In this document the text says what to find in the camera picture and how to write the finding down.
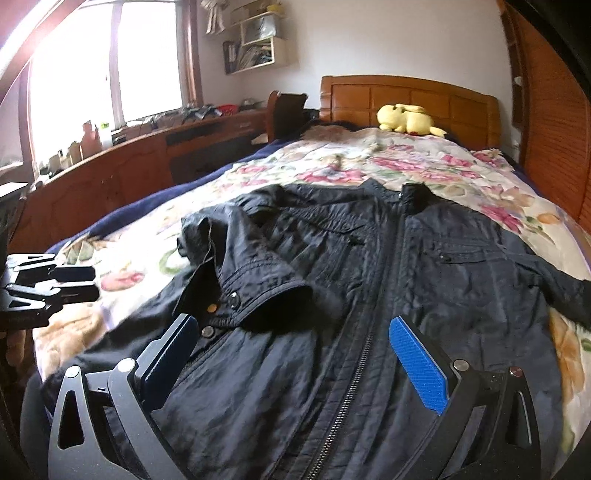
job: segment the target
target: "yellow plush toy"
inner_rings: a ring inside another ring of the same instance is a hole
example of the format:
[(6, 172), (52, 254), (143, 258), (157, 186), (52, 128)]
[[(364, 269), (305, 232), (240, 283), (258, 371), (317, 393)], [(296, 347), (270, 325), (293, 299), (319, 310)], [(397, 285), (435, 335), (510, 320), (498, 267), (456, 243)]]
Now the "yellow plush toy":
[(394, 130), (399, 134), (408, 133), (411, 135), (437, 135), (444, 137), (447, 133), (441, 128), (433, 126), (433, 119), (427, 115), (423, 107), (417, 105), (396, 106), (384, 105), (378, 111), (379, 127), (382, 130), (391, 132)]

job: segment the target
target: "wooden wardrobe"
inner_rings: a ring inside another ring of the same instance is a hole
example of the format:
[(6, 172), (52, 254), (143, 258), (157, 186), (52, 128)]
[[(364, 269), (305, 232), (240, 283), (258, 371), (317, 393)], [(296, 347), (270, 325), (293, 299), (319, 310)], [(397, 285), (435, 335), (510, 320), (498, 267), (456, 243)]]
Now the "wooden wardrobe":
[(513, 8), (499, 2), (511, 68), (522, 76), (514, 126), (522, 131), (521, 162), (549, 200), (591, 232), (591, 108), (550, 44)]

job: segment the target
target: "jacket sleeve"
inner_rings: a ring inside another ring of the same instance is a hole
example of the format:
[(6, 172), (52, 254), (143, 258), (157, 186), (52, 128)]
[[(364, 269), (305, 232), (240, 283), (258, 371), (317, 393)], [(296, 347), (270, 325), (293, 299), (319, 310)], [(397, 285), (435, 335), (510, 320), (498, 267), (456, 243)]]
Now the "jacket sleeve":
[(532, 286), (542, 291), (546, 302), (591, 330), (591, 281), (578, 280), (539, 257), (515, 234), (503, 232), (505, 254), (521, 269)]

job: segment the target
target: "floral bedspread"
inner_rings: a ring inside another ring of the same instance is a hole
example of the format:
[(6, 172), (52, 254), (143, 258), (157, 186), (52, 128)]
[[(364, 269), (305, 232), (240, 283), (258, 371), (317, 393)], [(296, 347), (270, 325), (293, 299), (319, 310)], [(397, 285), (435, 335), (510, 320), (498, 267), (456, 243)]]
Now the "floral bedspread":
[[(314, 127), (275, 154), (232, 169), (153, 210), (103, 239), (66, 245), (64, 262), (94, 265), (101, 298), (68, 305), (49, 327), (34, 331), (41, 376), (96, 342), (186, 265), (176, 250), (180, 219), (207, 205), (263, 185), (293, 182), (357, 185), (374, 178), (389, 189), (424, 182), (436, 195), (482, 212), (517, 233), (557, 268), (591, 280), (591, 238), (561, 209), (538, 197), (498, 150), (468, 152), (442, 138), (413, 137), (376, 128), (350, 132)], [(591, 420), (591, 334), (551, 309), (551, 333), (562, 373), (563, 452), (568, 454)]]

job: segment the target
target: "wooden headboard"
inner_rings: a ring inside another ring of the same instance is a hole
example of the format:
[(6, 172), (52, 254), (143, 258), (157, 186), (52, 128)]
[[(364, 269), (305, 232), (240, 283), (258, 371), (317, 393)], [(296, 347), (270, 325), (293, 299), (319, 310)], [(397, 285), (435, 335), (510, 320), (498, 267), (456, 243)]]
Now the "wooden headboard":
[(324, 121), (347, 120), (360, 127), (377, 127), (377, 111), (396, 103), (424, 107), (437, 127), (453, 134), (465, 147), (480, 150), (500, 145), (501, 120), (493, 96), (411, 77), (322, 77), (320, 119)]

